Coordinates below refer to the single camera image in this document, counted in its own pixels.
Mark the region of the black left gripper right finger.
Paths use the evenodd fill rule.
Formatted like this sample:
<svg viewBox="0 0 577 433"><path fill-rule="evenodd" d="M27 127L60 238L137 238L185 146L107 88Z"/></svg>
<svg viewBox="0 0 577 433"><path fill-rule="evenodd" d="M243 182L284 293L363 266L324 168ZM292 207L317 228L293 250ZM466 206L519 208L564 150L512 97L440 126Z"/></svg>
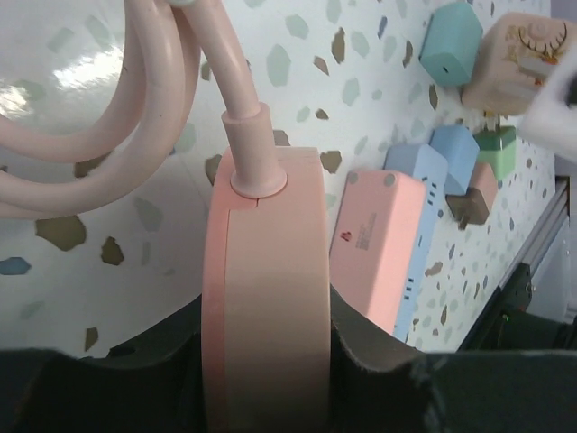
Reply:
<svg viewBox="0 0 577 433"><path fill-rule="evenodd" d="M576 355L422 353L330 291L331 432L574 432Z"/></svg>

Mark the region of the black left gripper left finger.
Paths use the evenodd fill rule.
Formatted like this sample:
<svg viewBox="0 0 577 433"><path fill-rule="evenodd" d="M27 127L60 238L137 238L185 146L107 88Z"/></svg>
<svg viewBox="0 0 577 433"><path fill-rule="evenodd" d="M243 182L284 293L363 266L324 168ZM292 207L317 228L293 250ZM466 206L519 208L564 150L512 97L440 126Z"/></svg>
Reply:
<svg viewBox="0 0 577 433"><path fill-rule="evenodd" d="M195 299L104 358L1 352L3 432L205 432Z"/></svg>

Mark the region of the pink power strip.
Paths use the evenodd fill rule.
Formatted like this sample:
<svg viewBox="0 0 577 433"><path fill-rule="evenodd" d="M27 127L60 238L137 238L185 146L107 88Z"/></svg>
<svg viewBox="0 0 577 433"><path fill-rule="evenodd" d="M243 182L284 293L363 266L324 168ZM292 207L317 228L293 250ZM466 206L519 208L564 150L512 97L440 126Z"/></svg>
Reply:
<svg viewBox="0 0 577 433"><path fill-rule="evenodd" d="M426 186L395 170L353 170L330 248L330 282L388 333L396 325Z"/></svg>

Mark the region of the pink round socket base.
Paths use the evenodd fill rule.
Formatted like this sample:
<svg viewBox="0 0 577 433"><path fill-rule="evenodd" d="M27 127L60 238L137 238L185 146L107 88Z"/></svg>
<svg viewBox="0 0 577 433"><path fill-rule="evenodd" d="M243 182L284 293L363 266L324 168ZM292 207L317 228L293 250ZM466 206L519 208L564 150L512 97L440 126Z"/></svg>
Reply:
<svg viewBox="0 0 577 433"><path fill-rule="evenodd" d="M237 195L222 157L208 218L201 350L211 432L318 432L329 406L331 319L323 170L280 147L285 188Z"/></svg>

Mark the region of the pink brown charger plug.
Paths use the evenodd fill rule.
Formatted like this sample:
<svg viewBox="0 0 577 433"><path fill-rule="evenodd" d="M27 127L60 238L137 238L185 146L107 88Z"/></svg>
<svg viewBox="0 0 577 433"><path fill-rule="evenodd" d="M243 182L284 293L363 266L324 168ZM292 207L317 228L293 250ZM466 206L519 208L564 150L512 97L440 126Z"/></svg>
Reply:
<svg viewBox="0 0 577 433"><path fill-rule="evenodd" d="M458 229L486 223L498 193L498 181L487 162L475 163L469 187L463 196L446 195L445 200Z"/></svg>

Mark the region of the light blue power strip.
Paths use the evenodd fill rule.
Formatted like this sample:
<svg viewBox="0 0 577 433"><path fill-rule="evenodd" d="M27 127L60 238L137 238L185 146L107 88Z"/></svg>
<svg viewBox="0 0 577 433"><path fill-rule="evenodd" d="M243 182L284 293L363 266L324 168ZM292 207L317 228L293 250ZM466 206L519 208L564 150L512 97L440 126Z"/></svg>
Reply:
<svg viewBox="0 0 577 433"><path fill-rule="evenodd" d="M426 196L421 199L423 209L408 267L407 281L393 330L396 339L405 341L421 292L426 260L438 219L437 213L444 198L448 162L429 144L395 144L389 148L384 169L401 171L420 180L426 186Z"/></svg>

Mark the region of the light blue charger plug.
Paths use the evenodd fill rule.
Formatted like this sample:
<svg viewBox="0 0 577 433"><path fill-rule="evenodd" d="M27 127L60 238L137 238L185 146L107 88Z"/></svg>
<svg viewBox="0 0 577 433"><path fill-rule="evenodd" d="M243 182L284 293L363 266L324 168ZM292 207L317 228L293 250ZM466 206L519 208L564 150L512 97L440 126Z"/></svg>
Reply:
<svg viewBox="0 0 577 433"><path fill-rule="evenodd" d="M429 144L448 162L444 193L465 195L480 152L471 131L461 124L441 125L433 131Z"/></svg>

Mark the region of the light green charger plug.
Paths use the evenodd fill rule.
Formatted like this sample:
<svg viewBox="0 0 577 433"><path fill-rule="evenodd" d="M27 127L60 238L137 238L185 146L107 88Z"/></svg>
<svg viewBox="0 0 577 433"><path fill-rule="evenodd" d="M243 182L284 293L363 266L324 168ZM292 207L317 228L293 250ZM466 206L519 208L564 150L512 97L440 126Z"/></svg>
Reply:
<svg viewBox="0 0 577 433"><path fill-rule="evenodd" d="M515 126L501 126L474 135L479 145L478 161L488 163L497 181L504 180L516 168L517 130Z"/></svg>

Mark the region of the turquoise charger plug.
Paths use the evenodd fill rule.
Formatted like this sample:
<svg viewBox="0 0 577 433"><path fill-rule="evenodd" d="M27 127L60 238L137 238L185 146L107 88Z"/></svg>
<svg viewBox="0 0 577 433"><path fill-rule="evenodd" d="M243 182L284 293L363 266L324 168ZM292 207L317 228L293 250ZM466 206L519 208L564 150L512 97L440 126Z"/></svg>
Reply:
<svg viewBox="0 0 577 433"><path fill-rule="evenodd" d="M469 3L457 1L434 10L418 59L440 87L469 83L483 29Z"/></svg>

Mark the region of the pink deer cube socket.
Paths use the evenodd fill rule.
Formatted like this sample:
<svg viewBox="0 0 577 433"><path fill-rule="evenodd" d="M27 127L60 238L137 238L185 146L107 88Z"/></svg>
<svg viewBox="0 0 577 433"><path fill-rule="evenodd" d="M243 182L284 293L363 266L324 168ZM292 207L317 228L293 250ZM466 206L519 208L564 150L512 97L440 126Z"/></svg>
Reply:
<svg viewBox="0 0 577 433"><path fill-rule="evenodd" d="M535 14L502 15L482 38L461 101L497 115L522 115L545 83L532 67L557 65L576 42L576 23Z"/></svg>

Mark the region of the white tiger cube socket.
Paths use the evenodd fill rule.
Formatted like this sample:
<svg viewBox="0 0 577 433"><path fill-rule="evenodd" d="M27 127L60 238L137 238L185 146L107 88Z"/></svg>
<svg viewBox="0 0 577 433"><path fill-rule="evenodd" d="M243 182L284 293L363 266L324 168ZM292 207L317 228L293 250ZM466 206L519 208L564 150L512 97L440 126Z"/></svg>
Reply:
<svg viewBox="0 0 577 433"><path fill-rule="evenodd" d="M576 162L576 50L554 68L518 124L517 135Z"/></svg>

